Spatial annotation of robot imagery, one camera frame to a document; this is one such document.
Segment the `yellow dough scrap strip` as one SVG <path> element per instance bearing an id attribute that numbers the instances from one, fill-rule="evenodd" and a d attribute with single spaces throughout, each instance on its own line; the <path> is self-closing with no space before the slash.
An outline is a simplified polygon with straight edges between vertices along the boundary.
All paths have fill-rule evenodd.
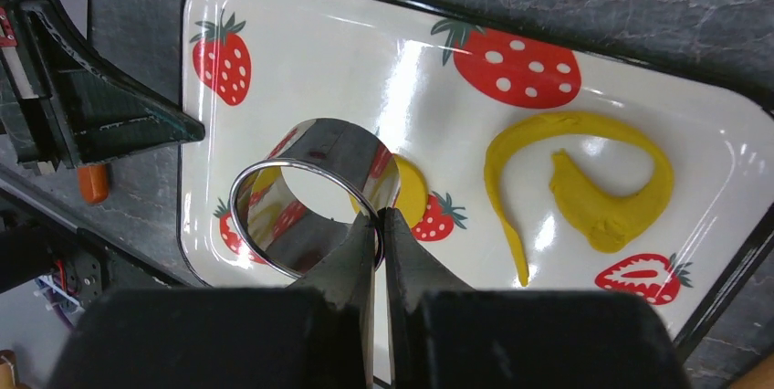
<path id="1" fill-rule="evenodd" d="M 549 190 L 566 221 L 602 253 L 615 253 L 648 229 L 669 205 L 675 187 L 671 161 L 654 141 L 634 127 L 588 111 L 541 112 L 499 133 L 487 146 L 484 181 L 489 202 L 500 221 L 522 286 L 529 283 L 526 249 L 518 227 L 509 218 L 500 182 L 510 159 L 534 142 L 565 135 L 586 135 L 625 142 L 644 150 L 654 163 L 649 181 L 625 196 L 603 191 L 572 160 L 566 150 L 551 155 L 554 173 Z"/>

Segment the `white strawberry tray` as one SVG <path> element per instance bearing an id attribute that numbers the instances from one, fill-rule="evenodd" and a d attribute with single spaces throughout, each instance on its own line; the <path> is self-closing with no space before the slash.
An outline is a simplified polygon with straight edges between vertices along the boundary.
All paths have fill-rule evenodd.
<path id="1" fill-rule="evenodd" d="M 482 289 L 521 286 L 486 195 L 498 133 L 564 110 L 642 132 L 670 159 L 675 189 L 622 250 L 604 254 L 568 223 L 549 190 L 552 156 L 628 195 L 654 169 L 644 147 L 593 134 L 529 142 L 507 162 L 504 204 L 528 289 L 634 292 L 685 351 L 773 248 L 773 119 L 740 92 L 413 1 L 183 0 L 183 39 L 183 109 L 205 136 L 181 149 L 179 245 L 207 285 L 288 283 L 240 240 L 227 197 L 243 169 L 318 118 L 375 132 L 418 167 L 429 196 L 415 237 Z"/>

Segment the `yellow dough lump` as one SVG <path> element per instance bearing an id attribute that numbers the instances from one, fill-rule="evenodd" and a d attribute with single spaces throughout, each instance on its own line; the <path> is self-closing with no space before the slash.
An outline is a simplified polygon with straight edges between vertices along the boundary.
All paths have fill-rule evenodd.
<path id="1" fill-rule="evenodd" d="M 423 173 L 414 163 L 397 154 L 393 155 L 393 159 L 400 175 L 400 191 L 392 203 L 392 207 L 401 211 L 412 231 L 418 231 L 429 201 L 428 185 Z M 388 163 L 387 157 L 376 158 L 369 170 L 367 187 L 368 184 L 375 187 L 378 185 L 376 183 L 382 182 L 380 178 L 388 167 Z M 360 212 L 361 208 L 355 197 L 350 196 L 350 203 L 356 213 Z"/>

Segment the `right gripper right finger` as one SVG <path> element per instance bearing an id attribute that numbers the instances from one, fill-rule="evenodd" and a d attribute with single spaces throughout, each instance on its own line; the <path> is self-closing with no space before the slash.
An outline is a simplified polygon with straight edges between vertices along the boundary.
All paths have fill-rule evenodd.
<path id="1" fill-rule="evenodd" d="M 476 290 L 382 211 L 395 388 L 686 388 L 659 316 L 622 292 Z"/>

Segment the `round metal cookie cutter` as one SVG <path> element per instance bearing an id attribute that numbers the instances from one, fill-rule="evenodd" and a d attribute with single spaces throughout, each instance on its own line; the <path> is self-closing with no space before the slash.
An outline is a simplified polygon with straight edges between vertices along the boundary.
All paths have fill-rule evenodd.
<path id="1" fill-rule="evenodd" d="M 270 267 L 297 279 L 343 241 L 356 220 L 379 267 L 379 213 L 395 205 L 401 178 L 377 131 L 335 118 L 291 128 L 233 181 L 228 209 L 237 235 Z"/>

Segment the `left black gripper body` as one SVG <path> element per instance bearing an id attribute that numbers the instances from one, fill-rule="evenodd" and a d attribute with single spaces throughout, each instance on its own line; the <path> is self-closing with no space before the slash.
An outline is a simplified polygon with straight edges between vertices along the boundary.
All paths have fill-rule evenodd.
<path id="1" fill-rule="evenodd" d="M 65 75 L 79 64 L 47 16 L 73 28 L 60 0 L 1 0 L 1 133 L 37 175 L 78 163 L 64 96 L 73 91 Z"/>

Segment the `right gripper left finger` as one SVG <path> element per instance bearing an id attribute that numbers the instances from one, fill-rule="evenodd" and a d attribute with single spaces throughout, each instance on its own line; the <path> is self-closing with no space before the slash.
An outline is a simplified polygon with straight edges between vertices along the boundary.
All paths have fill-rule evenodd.
<path id="1" fill-rule="evenodd" d="M 120 289 L 70 335 L 52 388 L 370 388 L 375 227 L 285 288 Z"/>

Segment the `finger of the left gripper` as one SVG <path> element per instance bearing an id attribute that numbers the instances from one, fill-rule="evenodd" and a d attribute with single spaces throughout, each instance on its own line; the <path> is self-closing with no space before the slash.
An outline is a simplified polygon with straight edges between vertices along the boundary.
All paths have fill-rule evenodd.
<path id="1" fill-rule="evenodd" d="M 204 138 L 201 122 L 112 65 L 73 28 L 45 17 L 65 40 L 79 70 L 65 75 L 73 91 L 64 96 L 76 144 L 76 166 L 107 163 L 137 152 Z"/>

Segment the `wooden roller with handle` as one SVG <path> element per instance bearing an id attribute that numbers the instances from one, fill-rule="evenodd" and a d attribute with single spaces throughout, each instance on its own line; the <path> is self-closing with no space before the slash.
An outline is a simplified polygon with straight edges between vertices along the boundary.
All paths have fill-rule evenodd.
<path id="1" fill-rule="evenodd" d="M 774 356 L 770 355 L 760 361 L 747 373 L 730 384 L 729 389 L 773 389 L 774 388 Z"/>

